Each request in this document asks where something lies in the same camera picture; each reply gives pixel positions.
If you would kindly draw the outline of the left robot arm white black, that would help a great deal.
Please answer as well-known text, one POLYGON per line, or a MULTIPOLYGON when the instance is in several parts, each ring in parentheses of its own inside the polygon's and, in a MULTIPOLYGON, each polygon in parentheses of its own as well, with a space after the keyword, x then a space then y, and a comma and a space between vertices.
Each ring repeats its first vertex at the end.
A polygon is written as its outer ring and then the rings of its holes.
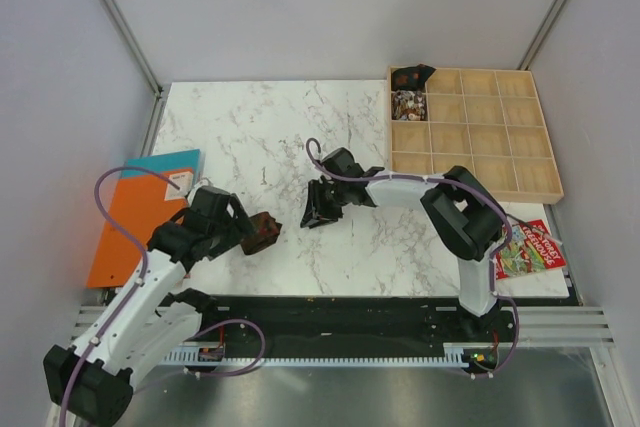
POLYGON ((219 329, 213 297, 174 289, 202 260, 213 260, 255 231, 240 200, 200 189, 190 205, 159 225, 114 300, 70 346, 53 346, 43 360, 58 423, 73 414, 112 426, 147 374, 180 343, 208 340, 219 329))

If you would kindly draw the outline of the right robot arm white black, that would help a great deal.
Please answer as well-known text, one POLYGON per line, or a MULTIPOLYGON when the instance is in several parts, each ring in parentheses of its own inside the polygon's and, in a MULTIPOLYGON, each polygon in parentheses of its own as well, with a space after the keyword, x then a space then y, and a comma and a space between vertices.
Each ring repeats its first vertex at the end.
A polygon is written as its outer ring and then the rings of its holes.
POLYGON ((456 165, 431 176, 377 166, 365 170, 346 148, 321 160, 309 158, 322 176, 308 182, 302 228, 335 223, 348 205, 424 213, 457 259, 458 300, 465 309, 457 318, 460 333, 477 341, 493 330, 497 257, 510 242, 512 228, 504 209, 467 168, 456 165))

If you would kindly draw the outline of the brown red patterned tie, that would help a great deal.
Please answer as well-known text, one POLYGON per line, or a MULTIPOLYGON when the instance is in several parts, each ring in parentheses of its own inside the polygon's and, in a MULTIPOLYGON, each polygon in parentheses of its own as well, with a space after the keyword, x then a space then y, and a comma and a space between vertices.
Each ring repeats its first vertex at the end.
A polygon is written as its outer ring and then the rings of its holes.
POLYGON ((269 212, 263 211, 250 217, 254 233, 241 242, 243 253, 255 255, 274 245, 281 233, 282 224, 269 212))

